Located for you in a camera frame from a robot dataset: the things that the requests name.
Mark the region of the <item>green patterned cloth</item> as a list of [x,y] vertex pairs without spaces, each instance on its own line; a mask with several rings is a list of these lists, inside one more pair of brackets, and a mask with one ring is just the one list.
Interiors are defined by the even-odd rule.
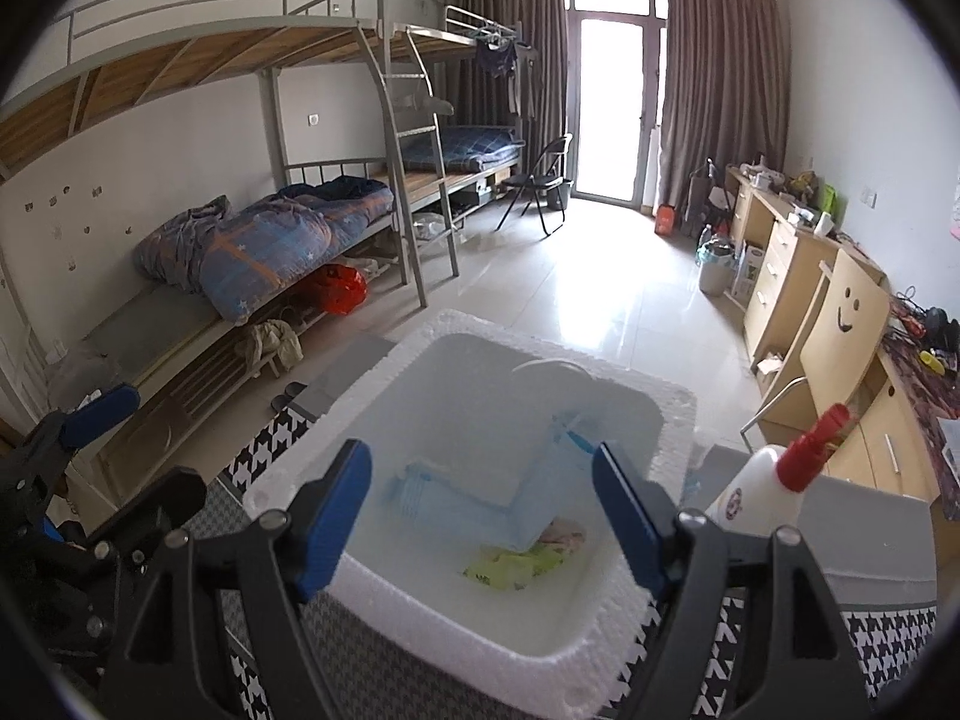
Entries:
[[462,571],[472,582],[498,592],[519,592],[563,566],[586,543],[586,528],[576,520],[555,518],[525,551],[483,548]]

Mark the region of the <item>blue plaid quilt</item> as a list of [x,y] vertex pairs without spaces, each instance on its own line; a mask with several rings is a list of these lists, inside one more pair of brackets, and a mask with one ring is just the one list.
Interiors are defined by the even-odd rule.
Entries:
[[132,260],[140,275],[199,294],[241,325],[393,211],[389,186],[359,176],[287,185],[241,210],[220,195],[156,227]]

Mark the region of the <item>white lotion pump bottle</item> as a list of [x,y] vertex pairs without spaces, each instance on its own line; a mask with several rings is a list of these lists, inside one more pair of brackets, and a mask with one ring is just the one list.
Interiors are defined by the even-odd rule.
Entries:
[[827,465],[828,445],[850,419],[848,406],[835,403],[788,447],[761,447],[704,515],[726,532],[750,536],[770,536],[782,525],[796,525],[805,491]]

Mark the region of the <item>black folding chair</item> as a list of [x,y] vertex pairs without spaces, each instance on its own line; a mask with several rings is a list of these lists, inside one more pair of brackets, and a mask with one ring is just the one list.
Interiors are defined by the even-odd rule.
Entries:
[[516,206],[516,203],[524,197],[529,197],[529,201],[526,203],[526,206],[524,206],[523,213],[529,210],[530,205],[535,206],[537,216],[539,216],[540,227],[542,231],[544,231],[545,238],[550,238],[553,232],[565,226],[566,208],[562,206],[562,208],[560,208],[562,221],[553,229],[548,229],[547,223],[545,223],[544,203],[550,192],[558,192],[565,183],[562,167],[572,143],[573,135],[571,135],[571,133],[563,133],[561,137],[551,140],[544,148],[540,149],[537,158],[534,160],[534,166],[532,166],[529,171],[512,174],[512,176],[509,176],[505,182],[503,182],[503,187],[508,191],[511,202],[509,202],[508,208],[506,208],[505,213],[501,216],[501,220],[498,226],[494,228],[494,231],[500,231],[509,213],[511,213],[512,209]]

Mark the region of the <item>glass balcony door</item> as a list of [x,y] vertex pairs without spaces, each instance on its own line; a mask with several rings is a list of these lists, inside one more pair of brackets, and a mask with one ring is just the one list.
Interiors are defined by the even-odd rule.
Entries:
[[640,210],[656,188],[669,0],[565,4],[574,193]]

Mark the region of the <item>orange bag by door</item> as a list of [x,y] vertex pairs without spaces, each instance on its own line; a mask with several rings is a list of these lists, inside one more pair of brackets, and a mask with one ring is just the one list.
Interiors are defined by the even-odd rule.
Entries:
[[654,216],[654,232],[661,238],[669,238],[674,234],[675,224],[677,224],[675,206],[670,203],[659,205]]

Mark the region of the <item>near metal bunk bed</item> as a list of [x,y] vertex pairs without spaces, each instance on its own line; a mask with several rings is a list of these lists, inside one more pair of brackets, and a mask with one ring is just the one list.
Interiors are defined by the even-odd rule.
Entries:
[[322,319],[319,275],[374,238],[420,284],[443,169],[428,67],[469,39],[394,0],[309,0],[133,37],[2,107],[2,388],[16,413],[127,383],[139,411],[78,455],[101,509],[139,493]]

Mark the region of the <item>right brown curtain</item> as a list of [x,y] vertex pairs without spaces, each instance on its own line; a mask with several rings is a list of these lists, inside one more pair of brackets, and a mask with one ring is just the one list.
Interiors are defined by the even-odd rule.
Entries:
[[708,160],[784,164],[788,23],[781,0],[669,0],[665,37],[661,202],[681,215]]

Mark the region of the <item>white styrofoam box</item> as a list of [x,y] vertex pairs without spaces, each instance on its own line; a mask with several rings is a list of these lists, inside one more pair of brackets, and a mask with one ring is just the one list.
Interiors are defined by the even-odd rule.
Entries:
[[331,594],[370,628],[503,704],[596,715],[619,690],[649,596],[590,479],[612,445],[678,496],[695,395],[444,310],[399,341],[242,498],[290,504],[347,440],[373,481]]

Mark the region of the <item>long wooden desk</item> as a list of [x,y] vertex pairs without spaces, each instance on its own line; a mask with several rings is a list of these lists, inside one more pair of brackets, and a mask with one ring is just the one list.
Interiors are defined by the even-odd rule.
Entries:
[[752,278],[742,332],[761,394],[743,442],[786,444],[843,403],[851,422],[828,475],[957,517],[958,454],[942,424],[958,408],[908,343],[882,270],[853,244],[802,226],[796,205],[740,169],[727,185]]

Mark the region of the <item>smiley face wooden chair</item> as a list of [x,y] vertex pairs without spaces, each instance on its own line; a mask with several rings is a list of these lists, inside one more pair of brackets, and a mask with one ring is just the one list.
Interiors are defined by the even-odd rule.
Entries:
[[890,314],[884,275],[840,250],[820,264],[820,281],[760,408],[740,428],[748,450],[789,442],[835,403],[851,405]]

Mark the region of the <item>white trash bin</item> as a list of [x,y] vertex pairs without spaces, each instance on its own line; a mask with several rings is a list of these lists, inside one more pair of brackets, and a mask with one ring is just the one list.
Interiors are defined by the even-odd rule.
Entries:
[[726,236],[713,236],[700,245],[697,252],[698,288],[710,298],[717,298],[731,288],[737,271],[737,250]]

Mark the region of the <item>folded blue bedding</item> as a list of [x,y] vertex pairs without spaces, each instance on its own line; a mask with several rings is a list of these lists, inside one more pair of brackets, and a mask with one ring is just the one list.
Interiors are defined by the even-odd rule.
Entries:
[[[448,174],[472,174],[512,163],[526,144],[512,128],[488,125],[449,125],[439,129],[441,156]],[[434,167],[434,133],[404,138],[402,158],[407,171],[431,171]]]

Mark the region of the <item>houndstooth table cloth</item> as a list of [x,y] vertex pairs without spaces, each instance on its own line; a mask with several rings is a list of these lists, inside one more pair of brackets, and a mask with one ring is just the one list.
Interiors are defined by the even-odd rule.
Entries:
[[[353,718],[612,715],[664,608],[638,589],[601,525],[550,574],[495,590],[462,572],[473,554],[391,528],[371,494],[331,585],[306,621]],[[912,499],[823,478],[800,529],[822,566],[877,695],[937,622],[932,532]]]

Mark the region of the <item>red plastic bag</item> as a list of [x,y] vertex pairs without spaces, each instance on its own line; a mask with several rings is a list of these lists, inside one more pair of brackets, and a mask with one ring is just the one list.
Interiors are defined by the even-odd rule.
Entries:
[[358,268],[327,263],[302,280],[301,291],[319,312],[348,316],[366,301],[368,282]]

